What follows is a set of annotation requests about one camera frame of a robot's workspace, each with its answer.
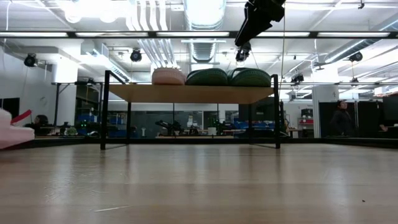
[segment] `wooden tabletop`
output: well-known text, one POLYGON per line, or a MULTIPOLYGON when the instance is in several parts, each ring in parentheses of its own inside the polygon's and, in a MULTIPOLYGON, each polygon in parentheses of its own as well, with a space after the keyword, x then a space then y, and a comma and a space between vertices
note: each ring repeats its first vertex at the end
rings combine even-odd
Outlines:
POLYGON ((232 139, 233 136, 157 136, 157 139, 232 139))
POLYGON ((109 90, 131 103, 252 104, 274 93, 273 88, 235 86, 110 85, 109 90))

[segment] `desk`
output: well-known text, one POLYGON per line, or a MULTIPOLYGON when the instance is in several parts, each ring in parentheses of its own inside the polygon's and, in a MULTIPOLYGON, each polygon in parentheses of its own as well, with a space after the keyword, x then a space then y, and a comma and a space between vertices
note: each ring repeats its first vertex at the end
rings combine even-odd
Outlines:
POLYGON ((288 129, 287 130, 290 133, 290 137, 293 138, 293 132, 300 132, 303 131, 302 129, 288 129))
POLYGON ((234 136, 157 136, 157 139, 233 139, 234 136))

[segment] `white wall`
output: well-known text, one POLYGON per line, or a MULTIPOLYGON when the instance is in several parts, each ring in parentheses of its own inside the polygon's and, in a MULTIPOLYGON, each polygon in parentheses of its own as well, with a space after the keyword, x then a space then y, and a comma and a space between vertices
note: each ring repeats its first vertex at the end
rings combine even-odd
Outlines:
MULTIPOLYGON (((51 85, 52 74, 44 69, 27 68, 23 61, 4 54, 0 48, 0 98, 20 98, 19 113, 32 110, 32 119, 38 114, 54 121, 55 91, 51 85)), ((30 118, 19 122, 23 125, 30 122, 30 118)))
POLYGON ((312 101, 302 102, 302 101, 291 101, 284 102, 284 110, 286 114, 288 114, 288 118, 290 117, 290 127, 298 128, 299 118, 301 117, 302 109, 313 109, 312 101))

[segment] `pink object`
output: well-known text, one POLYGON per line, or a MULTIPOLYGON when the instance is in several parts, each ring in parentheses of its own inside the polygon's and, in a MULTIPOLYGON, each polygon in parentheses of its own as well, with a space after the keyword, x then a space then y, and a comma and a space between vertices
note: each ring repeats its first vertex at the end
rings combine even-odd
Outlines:
POLYGON ((32 128, 20 128, 10 125, 11 114, 0 109, 0 149, 30 141, 35 138, 32 128))
POLYGON ((176 68, 158 68, 152 74, 153 85, 185 85, 186 76, 176 68))

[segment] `cable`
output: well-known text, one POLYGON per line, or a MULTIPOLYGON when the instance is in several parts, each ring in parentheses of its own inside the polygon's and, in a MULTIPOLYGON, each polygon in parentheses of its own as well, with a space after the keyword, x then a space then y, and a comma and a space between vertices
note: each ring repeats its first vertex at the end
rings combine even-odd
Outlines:
POLYGON ((228 71, 229 66, 231 65, 231 62, 232 62, 232 61, 229 61, 228 67, 226 67, 226 71, 228 71))
POLYGON ((251 51, 251 54, 253 55, 253 59, 254 59, 254 62, 256 63, 257 69, 259 69, 259 65, 257 64, 257 60, 254 56, 253 50, 250 50, 250 51, 251 51))
POLYGON ((22 104, 22 100, 24 99, 24 95, 25 95, 25 86, 26 86, 26 80, 27 80, 27 71, 28 71, 28 67, 26 67, 24 85, 22 86, 21 104, 22 104))
MULTIPOLYGON (((9 13, 11 4, 12 4, 12 1, 9 2, 8 5, 7 5, 7 11, 6 11, 6 31, 8 31, 8 20, 9 20, 9 15, 8 15, 8 13, 9 13)), ((7 46, 6 42, 7 42, 7 38, 4 38, 4 45, 5 45, 5 46, 7 46)))
POLYGON ((284 59, 285 59, 285 31, 286 31, 286 2, 284 3, 284 39, 282 44, 282 68, 280 70, 280 83, 279 83, 279 97, 280 89, 282 88, 282 80, 284 79, 284 59))
POLYGON ((353 71, 353 78, 355 78, 355 74, 354 74, 354 62, 351 62, 351 70, 353 71))

